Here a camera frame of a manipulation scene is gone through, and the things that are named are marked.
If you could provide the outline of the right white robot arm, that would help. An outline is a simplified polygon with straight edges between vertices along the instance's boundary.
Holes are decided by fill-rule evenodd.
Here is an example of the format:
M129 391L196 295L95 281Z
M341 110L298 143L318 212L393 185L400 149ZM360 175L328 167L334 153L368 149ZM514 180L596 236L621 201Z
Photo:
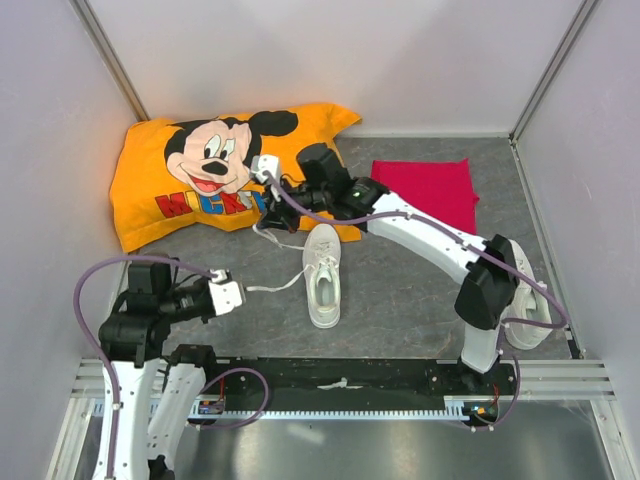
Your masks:
M334 226L355 226L390 240L445 272L460 290L454 310L465 323L458 381L467 392L483 392L494 381L499 324L519 285L512 245L462 232L410 205L369 177L353 177L324 143L297 156L303 180L292 185L274 155L253 158L251 178L265 186L262 228L295 232L304 216Z

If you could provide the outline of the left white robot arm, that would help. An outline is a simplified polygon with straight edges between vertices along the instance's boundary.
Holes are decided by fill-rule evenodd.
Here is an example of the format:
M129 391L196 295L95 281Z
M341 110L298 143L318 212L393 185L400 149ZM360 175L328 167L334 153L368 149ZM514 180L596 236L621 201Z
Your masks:
M172 479L175 456L196 397L216 388L219 369L208 345L181 344L168 358L163 345L175 323L215 315L212 281L198 276L180 285L162 262L134 261L129 287L100 326L105 412L96 479ZM161 397L153 384L165 361Z

